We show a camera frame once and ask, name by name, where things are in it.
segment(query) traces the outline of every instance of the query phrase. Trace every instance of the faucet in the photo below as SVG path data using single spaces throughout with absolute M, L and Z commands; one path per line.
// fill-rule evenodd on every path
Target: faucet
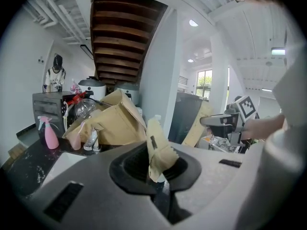
M 93 150 L 97 153 L 100 151 L 99 144 L 98 144 L 97 129 L 92 128 L 91 136 L 88 138 L 88 140 L 84 144 L 83 148 L 84 148 L 84 150 L 87 150 L 87 151 Z

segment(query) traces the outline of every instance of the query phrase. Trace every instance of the pink spray bottle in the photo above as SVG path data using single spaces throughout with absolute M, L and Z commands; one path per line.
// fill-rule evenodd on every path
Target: pink spray bottle
M 40 123 L 38 130 L 41 129 L 43 123 L 45 123 L 45 139 L 46 143 L 49 149 L 55 149 L 59 146 L 59 140 L 56 136 L 56 133 L 54 133 L 53 129 L 50 126 L 49 121 L 51 118 L 47 118 L 45 116 L 39 116 L 38 117 Z

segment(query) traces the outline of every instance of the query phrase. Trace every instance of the window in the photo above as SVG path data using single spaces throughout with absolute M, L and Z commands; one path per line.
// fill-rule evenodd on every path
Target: window
M 197 75 L 196 95 L 209 100 L 212 82 L 212 70 L 200 71 Z
M 228 96 L 229 96 L 229 78 L 230 78 L 230 75 L 229 75 L 229 68 L 228 68 L 228 87 L 227 87 L 227 96 L 226 96 L 225 110 L 226 110 L 226 107 L 227 107 Z

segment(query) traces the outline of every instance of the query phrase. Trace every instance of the wooden stair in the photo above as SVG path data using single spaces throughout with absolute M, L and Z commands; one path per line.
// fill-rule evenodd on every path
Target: wooden stair
M 92 0 L 96 76 L 109 86 L 139 83 L 149 44 L 167 6 L 154 0 Z

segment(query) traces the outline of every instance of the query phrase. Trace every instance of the white appliance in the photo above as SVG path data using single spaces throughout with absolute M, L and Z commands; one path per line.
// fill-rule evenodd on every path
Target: white appliance
M 131 98 L 133 104 L 137 105 L 139 103 L 139 87 L 132 83 L 123 83 L 121 85 L 116 85 L 115 90 L 122 90 L 129 98 Z
M 91 98 L 100 101 L 106 96 L 106 84 L 97 80 L 95 77 L 88 77 L 87 79 L 81 80 L 78 85 L 82 92 L 93 91 L 94 95 Z

